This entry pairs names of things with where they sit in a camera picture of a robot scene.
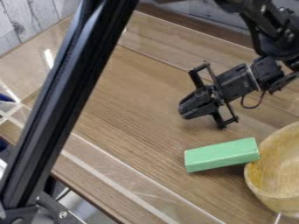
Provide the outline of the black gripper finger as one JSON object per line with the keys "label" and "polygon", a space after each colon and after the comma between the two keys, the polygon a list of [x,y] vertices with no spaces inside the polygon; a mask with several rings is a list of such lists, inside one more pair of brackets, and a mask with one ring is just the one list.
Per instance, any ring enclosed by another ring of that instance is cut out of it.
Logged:
{"label": "black gripper finger", "polygon": [[207,105],[212,102],[211,93],[207,90],[195,90],[192,93],[187,95],[187,97],[180,101],[179,107],[181,105]]}
{"label": "black gripper finger", "polygon": [[181,115],[183,119],[193,119],[196,117],[212,115],[219,111],[219,107],[213,104],[209,103],[207,105],[181,105],[179,107],[179,113]]}

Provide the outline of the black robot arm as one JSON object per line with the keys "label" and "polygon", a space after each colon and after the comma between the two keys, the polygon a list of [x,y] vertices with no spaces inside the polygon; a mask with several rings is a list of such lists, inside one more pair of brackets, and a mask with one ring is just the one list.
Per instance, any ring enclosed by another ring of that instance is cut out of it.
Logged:
{"label": "black robot arm", "polygon": [[[213,0],[239,14],[251,34],[257,59],[199,84],[181,100],[179,113],[211,116],[228,125],[220,106],[252,91],[273,93],[299,78],[299,13],[272,0]],[[139,0],[81,0],[37,96],[8,166],[0,178],[0,216],[34,207],[61,148],[115,50]]]}

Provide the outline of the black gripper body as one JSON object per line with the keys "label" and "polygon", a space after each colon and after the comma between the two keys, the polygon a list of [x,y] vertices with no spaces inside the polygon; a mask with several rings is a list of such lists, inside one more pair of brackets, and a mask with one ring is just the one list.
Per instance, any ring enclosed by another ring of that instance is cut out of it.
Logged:
{"label": "black gripper body", "polygon": [[[209,85],[205,85],[201,81],[201,77],[199,75],[199,72],[201,70],[207,70],[209,77],[212,78],[212,83]],[[224,94],[221,93],[220,90],[220,84],[216,81],[216,75],[213,71],[211,70],[211,64],[204,61],[201,65],[196,66],[189,72],[188,75],[191,76],[191,80],[193,82],[193,85],[197,90],[205,90],[209,95],[209,99],[216,105],[216,108],[220,106],[225,106],[228,109],[228,112],[231,114],[231,118],[228,120],[224,120],[220,111],[216,110],[215,112],[211,112],[211,116],[219,126],[220,129],[224,129],[231,123],[236,123],[239,121],[237,116],[235,115],[235,112],[232,110],[232,107],[229,106],[229,103],[224,99]]]}

